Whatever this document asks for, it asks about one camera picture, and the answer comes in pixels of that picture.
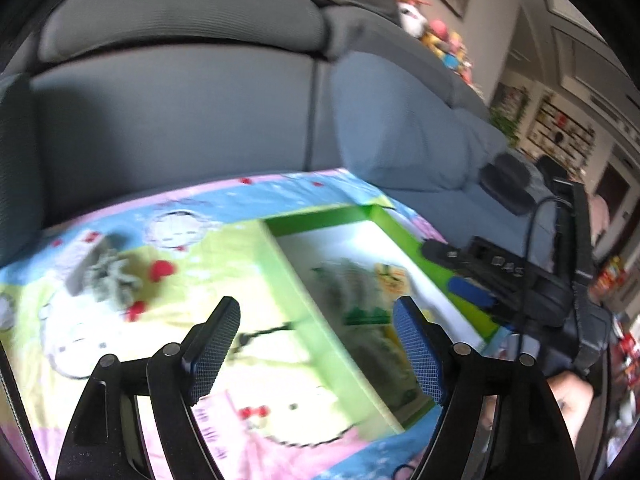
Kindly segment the clear green-print snack bag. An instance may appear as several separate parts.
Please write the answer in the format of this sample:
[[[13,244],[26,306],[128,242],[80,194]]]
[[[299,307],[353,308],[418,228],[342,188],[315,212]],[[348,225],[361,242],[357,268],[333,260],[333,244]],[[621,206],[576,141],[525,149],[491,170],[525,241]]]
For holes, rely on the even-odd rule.
[[[416,400],[416,378],[392,326],[395,301],[411,292],[406,270],[341,258],[314,266],[311,281],[319,309],[387,407]]]

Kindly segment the green knitted scrunchie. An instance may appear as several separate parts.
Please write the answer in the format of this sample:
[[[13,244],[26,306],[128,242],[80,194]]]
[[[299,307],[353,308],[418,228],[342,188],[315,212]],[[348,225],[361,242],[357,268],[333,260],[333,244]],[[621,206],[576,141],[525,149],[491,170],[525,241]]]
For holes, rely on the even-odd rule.
[[[129,260],[115,249],[99,254],[84,274],[85,290],[96,302],[106,302],[114,311],[128,310],[142,286],[140,278],[128,271]]]

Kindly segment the green white cardboard box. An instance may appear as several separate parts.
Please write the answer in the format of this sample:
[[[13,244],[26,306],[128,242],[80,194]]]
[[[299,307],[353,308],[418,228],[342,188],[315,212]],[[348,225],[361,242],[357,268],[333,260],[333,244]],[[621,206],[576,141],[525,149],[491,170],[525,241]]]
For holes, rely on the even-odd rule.
[[[448,292],[453,275],[425,260],[395,211],[378,205],[290,214],[262,222],[260,253],[277,306],[364,440],[400,434],[432,406],[392,324],[410,296],[453,341],[483,351],[498,327]]]

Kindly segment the plush toys pile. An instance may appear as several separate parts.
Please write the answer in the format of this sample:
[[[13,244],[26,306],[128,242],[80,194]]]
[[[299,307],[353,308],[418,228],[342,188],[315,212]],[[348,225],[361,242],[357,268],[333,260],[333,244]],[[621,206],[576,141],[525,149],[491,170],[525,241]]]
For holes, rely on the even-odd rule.
[[[426,0],[397,0],[402,29],[431,50],[468,86],[474,87],[473,63],[462,37],[443,20],[427,18],[422,8],[429,5]]]

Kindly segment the grey sofa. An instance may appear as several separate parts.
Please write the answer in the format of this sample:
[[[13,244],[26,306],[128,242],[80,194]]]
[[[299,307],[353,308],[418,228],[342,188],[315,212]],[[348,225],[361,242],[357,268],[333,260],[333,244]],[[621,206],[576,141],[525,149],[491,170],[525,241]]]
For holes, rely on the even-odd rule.
[[[552,207],[480,185],[503,148],[395,0],[1,0],[3,262],[128,196],[338,167],[454,246],[547,262]]]

